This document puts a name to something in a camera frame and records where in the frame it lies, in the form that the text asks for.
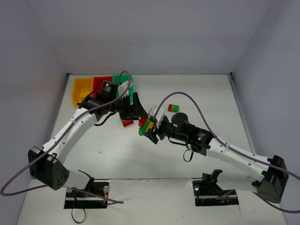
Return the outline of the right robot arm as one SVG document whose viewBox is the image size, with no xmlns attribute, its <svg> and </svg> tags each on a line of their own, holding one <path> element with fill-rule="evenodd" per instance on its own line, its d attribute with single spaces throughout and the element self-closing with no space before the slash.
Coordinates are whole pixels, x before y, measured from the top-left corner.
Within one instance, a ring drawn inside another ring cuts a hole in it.
<svg viewBox="0 0 300 225">
<path fill-rule="evenodd" d="M 192 125 L 185 113 L 179 112 L 169 120 L 160 122 L 153 118 L 139 119 L 139 135 L 158 143 L 164 138 L 175 139 L 177 145 L 206 157 L 224 161 L 246 173 L 241 189 L 255 191 L 259 197 L 271 203 L 280 203 L 289 175 L 284 160 L 274 155 L 265 157 L 242 149 L 233 150 L 225 141 L 219 141 L 205 129 Z"/>
</svg>

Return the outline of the red green lego block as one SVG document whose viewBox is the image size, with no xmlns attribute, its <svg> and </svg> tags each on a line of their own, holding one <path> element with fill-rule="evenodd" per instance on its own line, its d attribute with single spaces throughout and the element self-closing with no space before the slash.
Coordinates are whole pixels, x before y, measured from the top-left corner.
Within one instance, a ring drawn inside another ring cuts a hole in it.
<svg viewBox="0 0 300 225">
<path fill-rule="evenodd" d="M 168 111 L 172 112 L 172 113 L 178 113 L 179 112 L 179 106 L 178 105 L 169 104 L 168 105 Z"/>
</svg>

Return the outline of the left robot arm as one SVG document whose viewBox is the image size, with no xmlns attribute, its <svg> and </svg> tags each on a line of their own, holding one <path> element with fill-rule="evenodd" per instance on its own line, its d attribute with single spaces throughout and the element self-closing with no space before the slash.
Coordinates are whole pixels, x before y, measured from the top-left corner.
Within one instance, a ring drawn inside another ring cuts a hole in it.
<svg viewBox="0 0 300 225">
<path fill-rule="evenodd" d="M 123 120 L 137 120 L 147 116 L 137 93 L 129 93 L 131 85 L 131 81 L 117 84 L 104 80 L 101 91 L 95 97 L 88 94 L 56 136 L 42 147 L 32 147 L 29 150 L 31 176 L 53 190 L 88 189 L 93 178 L 68 170 L 64 162 L 81 137 L 104 115 L 118 113 Z"/>
</svg>

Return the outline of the red green yellow lego stack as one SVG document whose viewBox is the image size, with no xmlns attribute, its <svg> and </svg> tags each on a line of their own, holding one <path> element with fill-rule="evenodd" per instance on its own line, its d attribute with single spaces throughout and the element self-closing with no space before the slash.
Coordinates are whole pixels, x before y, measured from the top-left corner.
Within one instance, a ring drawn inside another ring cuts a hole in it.
<svg viewBox="0 0 300 225">
<path fill-rule="evenodd" d="M 122 117 L 120 117 L 120 121 L 121 121 L 124 128 L 134 124 L 134 120 L 125 120 Z"/>
</svg>

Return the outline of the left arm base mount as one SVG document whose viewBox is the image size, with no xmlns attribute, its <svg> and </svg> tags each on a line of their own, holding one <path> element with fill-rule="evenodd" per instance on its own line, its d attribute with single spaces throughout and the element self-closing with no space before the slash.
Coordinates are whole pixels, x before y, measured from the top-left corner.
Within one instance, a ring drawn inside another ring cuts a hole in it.
<svg viewBox="0 0 300 225">
<path fill-rule="evenodd" d="M 95 181 L 93 187 L 88 190 L 95 195 L 108 197 L 108 193 L 103 190 L 104 187 L 109 187 L 108 181 Z M 94 197 L 79 191 L 72 190 L 66 192 L 64 209 L 106 209 L 107 200 Z"/>
</svg>

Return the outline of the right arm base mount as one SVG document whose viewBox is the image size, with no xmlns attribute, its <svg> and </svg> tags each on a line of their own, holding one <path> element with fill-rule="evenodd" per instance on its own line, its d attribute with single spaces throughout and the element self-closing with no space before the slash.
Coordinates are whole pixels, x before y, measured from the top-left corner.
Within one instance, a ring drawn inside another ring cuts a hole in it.
<svg viewBox="0 0 300 225">
<path fill-rule="evenodd" d="M 236 191 L 222 190 L 215 182 L 193 180 L 196 207 L 239 205 Z"/>
</svg>

